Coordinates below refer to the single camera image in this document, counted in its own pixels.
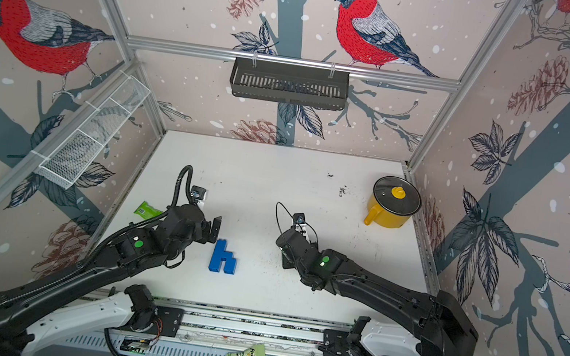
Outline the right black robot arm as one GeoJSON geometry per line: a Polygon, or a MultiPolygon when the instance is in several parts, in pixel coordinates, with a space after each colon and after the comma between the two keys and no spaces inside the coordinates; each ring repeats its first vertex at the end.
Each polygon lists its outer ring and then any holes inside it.
{"type": "Polygon", "coordinates": [[[280,234],[276,245],[301,283],[392,319],[418,340],[420,356],[474,355],[478,333],[453,295],[440,291],[433,296],[383,279],[335,250],[320,251],[295,228],[280,234]]]}

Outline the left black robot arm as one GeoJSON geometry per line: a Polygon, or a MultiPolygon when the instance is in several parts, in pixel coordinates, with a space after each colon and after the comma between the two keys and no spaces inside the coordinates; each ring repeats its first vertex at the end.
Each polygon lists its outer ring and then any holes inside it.
{"type": "Polygon", "coordinates": [[[221,218],[208,221],[195,204],[170,207],[151,220],[128,225],[85,259],[40,281],[0,292],[0,356],[35,350],[94,329],[122,327],[159,337],[163,323],[143,285],[78,305],[92,291],[175,260],[192,243],[216,243],[221,218]]]}

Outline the long blue lego brick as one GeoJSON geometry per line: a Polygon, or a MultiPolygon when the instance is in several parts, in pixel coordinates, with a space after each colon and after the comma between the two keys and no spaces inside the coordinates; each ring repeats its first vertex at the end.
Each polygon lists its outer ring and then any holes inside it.
{"type": "Polygon", "coordinates": [[[228,251],[227,240],[219,239],[216,241],[208,269],[214,273],[235,274],[237,259],[231,251],[228,251]]]}

